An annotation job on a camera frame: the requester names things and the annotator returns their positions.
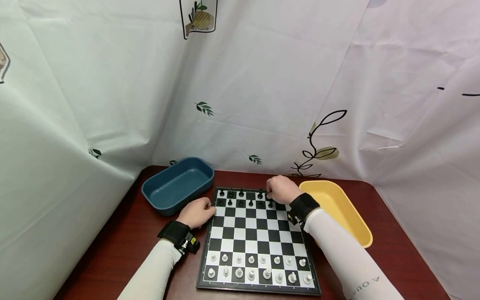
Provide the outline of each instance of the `yellow plastic bin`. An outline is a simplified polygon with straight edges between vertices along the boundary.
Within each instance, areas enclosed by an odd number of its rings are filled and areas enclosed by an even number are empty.
[[[309,193],[360,245],[370,247],[372,232],[339,185],[327,180],[311,180],[302,182],[300,189]]]

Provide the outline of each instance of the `hand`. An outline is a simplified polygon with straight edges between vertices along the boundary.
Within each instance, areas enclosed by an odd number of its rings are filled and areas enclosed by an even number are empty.
[[[216,208],[207,197],[199,198],[188,203],[184,207],[177,221],[187,225],[190,229],[200,228],[216,212]]]
[[[280,204],[290,204],[303,194],[298,186],[285,176],[278,175],[267,180],[268,198]]]

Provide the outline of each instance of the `wooden table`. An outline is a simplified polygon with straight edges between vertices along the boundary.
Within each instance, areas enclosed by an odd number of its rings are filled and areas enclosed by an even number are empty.
[[[88,251],[64,283],[55,299],[116,299],[157,242],[156,235],[173,217],[160,216],[141,193],[142,183],[164,167],[142,171]],[[271,175],[216,171],[214,185],[203,196],[213,196],[215,186],[265,188]],[[297,184],[307,179],[292,178]],[[405,299],[448,300],[426,263],[396,222],[374,187],[362,181],[332,180],[342,187],[373,234],[367,249]],[[206,226],[196,232],[202,243]],[[340,282],[312,240],[307,241],[322,288],[322,300],[344,299]],[[263,293],[196,289],[202,248],[188,254],[170,276],[166,299],[300,299]]]

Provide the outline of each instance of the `white curtain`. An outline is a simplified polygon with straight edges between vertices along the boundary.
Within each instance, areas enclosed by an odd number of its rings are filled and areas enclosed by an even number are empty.
[[[0,1],[0,299],[53,297],[140,170],[187,156],[367,181],[480,298],[480,3],[203,0],[185,39],[193,5]]]

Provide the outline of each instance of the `arm sleeve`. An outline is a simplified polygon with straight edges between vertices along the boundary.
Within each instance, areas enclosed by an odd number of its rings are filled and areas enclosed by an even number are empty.
[[[163,299],[168,277],[181,254],[168,240],[160,240],[118,297],[120,300]]]
[[[367,251],[323,209],[307,217],[304,230],[320,245],[347,299],[403,299]]]

